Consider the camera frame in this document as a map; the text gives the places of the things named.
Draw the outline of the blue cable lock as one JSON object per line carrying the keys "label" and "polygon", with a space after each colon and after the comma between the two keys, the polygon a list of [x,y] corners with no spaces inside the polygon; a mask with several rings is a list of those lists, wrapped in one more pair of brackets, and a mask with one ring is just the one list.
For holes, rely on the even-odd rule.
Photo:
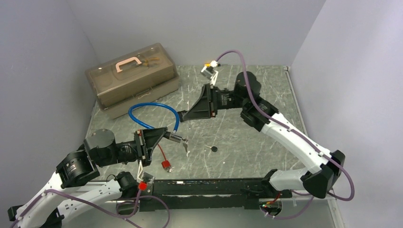
{"label": "blue cable lock", "polygon": [[167,127],[165,138],[176,143],[186,140],[179,135],[180,115],[173,107],[156,102],[135,104],[128,109],[129,118],[145,129]]}

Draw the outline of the red cable lock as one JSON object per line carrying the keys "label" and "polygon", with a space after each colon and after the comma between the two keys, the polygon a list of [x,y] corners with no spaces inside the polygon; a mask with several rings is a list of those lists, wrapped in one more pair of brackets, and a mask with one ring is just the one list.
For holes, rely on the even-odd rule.
{"label": "red cable lock", "polygon": [[161,166],[166,172],[170,172],[171,164],[168,161],[168,159],[167,159],[167,157],[166,157],[166,155],[164,153],[164,150],[162,149],[161,145],[158,144],[157,146],[158,146],[158,149],[160,150],[161,156],[162,156]]}

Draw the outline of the silver key bunch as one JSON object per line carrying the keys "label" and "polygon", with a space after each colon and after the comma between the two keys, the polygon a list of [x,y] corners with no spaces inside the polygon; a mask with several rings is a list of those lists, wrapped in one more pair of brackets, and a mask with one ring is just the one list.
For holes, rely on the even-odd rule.
{"label": "silver key bunch", "polygon": [[182,145],[185,149],[185,152],[188,154],[189,150],[188,150],[188,140],[186,138],[182,138]]}

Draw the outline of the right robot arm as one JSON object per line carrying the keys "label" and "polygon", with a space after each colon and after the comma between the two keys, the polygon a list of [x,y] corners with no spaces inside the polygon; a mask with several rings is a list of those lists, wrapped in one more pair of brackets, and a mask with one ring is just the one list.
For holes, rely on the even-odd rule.
{"label": "right robot arm", "polygon": [[220,90],[205,84],[196,103],[189,110],[179,112],[180,121],[210,119],[219,110],[240,108],[240,116],[247,125],[275,139],[305,166],[298,170],[269,171],[262,179],[264,195],[274,197],[282,190],[305,190],[316,198],[325,198],[341,175],[345,155],[339,150],[331,152],[310,139],[304,140],[300,130],[288,123],[274,105],[260,97],[261,84],[255,75],[247,72],[247,76],[257,105],[274,120],[266,118],[253,105],[244,75],[239,73],[233,90]]}

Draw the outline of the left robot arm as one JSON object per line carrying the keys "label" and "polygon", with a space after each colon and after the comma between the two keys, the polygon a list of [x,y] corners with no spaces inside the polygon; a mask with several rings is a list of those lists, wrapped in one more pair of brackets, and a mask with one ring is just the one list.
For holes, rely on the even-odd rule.
{"label": "left robot arm", "polygon": [[[168,134],[166,127],[142,129],[134,133],[132,141],[118,143],[111,130],[96,130],[56,166],[51,178],[30,201],[8,209],[12,225],[19,228],[60,226],[106,201],[140,197],[154,180],[144,172],[144,167],[151,164],[153,150]],[[73,196],[100,175],[100,167],[129,162],[138,163],[136,176],[123,171],[100,187]]]}

